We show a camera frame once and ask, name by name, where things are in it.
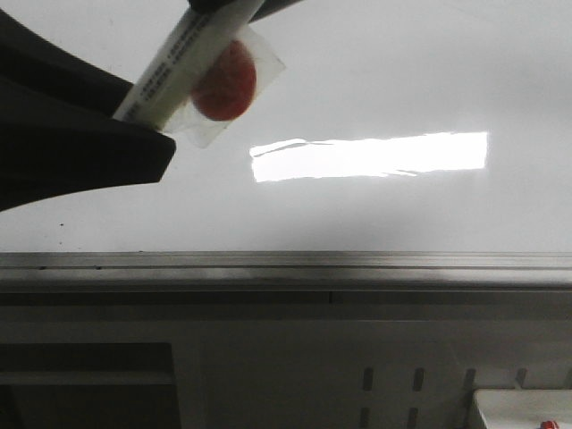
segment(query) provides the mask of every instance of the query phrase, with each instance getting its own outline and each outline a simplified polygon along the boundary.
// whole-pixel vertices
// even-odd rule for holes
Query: white surface
[[[135,80],[185,0],[0,0]],[[157,185],[0,213],[0,251],[572,251],[572,4],[306,0],[254,27],[287,70]],[[485,168],[256,182],[249,150],[487,133]]]
[[[572,391],[477,391],[485,429],[538,429],[555,420],[572,429]]]

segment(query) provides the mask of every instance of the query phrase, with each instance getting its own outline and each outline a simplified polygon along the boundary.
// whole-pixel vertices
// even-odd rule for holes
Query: red dot
[[[213,121],[230,121],[246,112],[257,88],[257,68],[238,40],[218,57],[190,91],[195,107]]]

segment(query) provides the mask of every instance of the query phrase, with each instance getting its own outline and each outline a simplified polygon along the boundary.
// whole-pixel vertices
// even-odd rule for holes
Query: white tube
[[[189,8],[114,119],[161,130],[264,0],[235,0],[214,13]]]

